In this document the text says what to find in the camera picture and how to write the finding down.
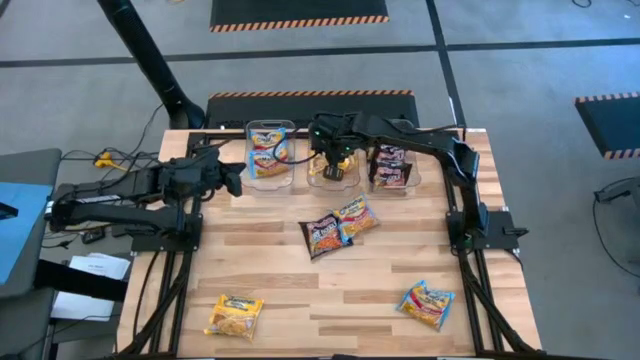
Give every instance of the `black desk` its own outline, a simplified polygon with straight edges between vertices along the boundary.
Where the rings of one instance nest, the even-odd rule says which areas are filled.
[[[0,182],[53,186],[60,156],[58,149],[0,156]],[[0,354],[18,352],[46,335],[54,290],[30,291],[44,228],[41,217],[33,226],[9,279],[0,285]],[[22,359],[40,360],[43,348],[44,341],[41,341],[22,353]]]

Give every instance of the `clear plastic container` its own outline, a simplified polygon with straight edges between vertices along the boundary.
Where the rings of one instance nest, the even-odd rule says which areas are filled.
[[[307,164],[307,183],[311,188],[311,194],[316,196],[351,196],[362,190],[360,184],[361,164],[366,164],[365,152],[357,150],[344,164],[344,176],[341,181],[328,180],[322,175],[327,161],[324,155],[318,155]]]
[[[392,121],[399,128],[405,129],[407,131],[415,130],[413,124],[409,120],[397,119]],[[413,151],[405,152],[404,160],[402,162],[404,162],[405,165],[410,166],[410,171],[408,172],[408,176],[406,177],[404,185],[400,186],[376,185],[374,178],[376,176],[375,169],[377,160],[373,158],[376,154],[377,151],[375,151],[375,149],[373,148],[367,151],[367,190],[371,197],[405,197],[407,195],[413,194],[415,192],[415,186],[419,185],[422,181],[422,177],[420,176],[420,172],[418,171],[418,161],[416,159],[416,153]]]
[[[247,124],[245,130],[247,141],[244,158],[247,168],[240,174],[242,185],[248,187],[254,195],[289,194],[295,166],[276,162],[273,158],[273,145],[282,136],[278,134],[284,134],[286,140],[279,145],[281,150],[278,153],[283,154],[282,160],[295,161],[296,141],[291,139],[295,124],[290,120],[254,120]]]

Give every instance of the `gray carpet floor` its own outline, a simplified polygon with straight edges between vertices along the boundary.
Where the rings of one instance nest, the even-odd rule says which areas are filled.
[[[435,1],[447,44],[640,37],[640,7],[626,0]],[[263,32],[209,32],[211,1],[134,0],[164,54],[434,45],[424,0],[387,0],[387,24]],[[0,18],[0,153],[48,147],[131,150],[159,99],[135,64],[2,67],[2,62],[129,56],[95,1],[13,0]],[[487,128],[514,219],[531,233],[522,259],[536,323],[555,354],[637,359],[640,280],[603,251],[591,214],[593,191],[639,175],[638,160],[599,155],[573,98],[637,91],[640,46],[449,53],[469,127]],[[422,126],[453,115],[436,52],[172,62],[201,106],[217,91],[413,89]],[[142,145],[157,151],[160,111]],[[59,182],[96,180],[104,170],[63,162]],[[628,199],[597,209],[603,238],[621,261],[640,257],[638,212]],[[61,261],[88,252],[127,252],[109,239],[43,251]],[[640,267],[632,270],[640,273]],[[61,346],[59,358],[109,353],[113,337]]]

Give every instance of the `wooden table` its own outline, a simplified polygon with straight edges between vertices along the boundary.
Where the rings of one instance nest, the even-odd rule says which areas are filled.
[[[188,135],[188,131],[167,131],[160,159],[184,156]],[[480,153],[481,199],[489,208],[500,209],[505,204],[487,133],[470,131],[467,142]],[[298,159],[306,155],[306,144],[306,140],[297,140]],[[222,147],[221,160],[242,162],[244,151],[245,142],[234,140]],[[449,252],[442,172],[431,156],[418,154],[417,161],[422,181],[405,198],[370,196],[380,226],[358,235],[355,246],[313,263],[298,222],[319,219],[328,209],[339,208],[350,198],[312,194],[306,180],[306,164],[295,169],[292,192],[285,197],[245,192],[242,197],[233,198],[226,190],[216,193],[202,208],[204,231],[201,247],[193,258],[178,355],[473,354],[458,261]],[[151,256],[140,254],[133,263],[118,329],[121,347],[131,341],[133,315]],[[485,256],[496,305],[525,341],[539,347],[520,265],[502,250],[485,251]],[[139,328],[155,309],[163,257],[164,254],[159,256],[151,273]],[[176,263],[174,274],[180,261]],[[440,332],[395,310],[402,294],[422,279],[430,287],[456,293],[450,316]],[[211,310],[223,293],[265,300],[253,343],[204,335],[202,330],[208,325]],[[484,344],[490,349],[486,314],[479,303],[478,309]],[[172,319],[170,309],[160,349],[167,348]]]

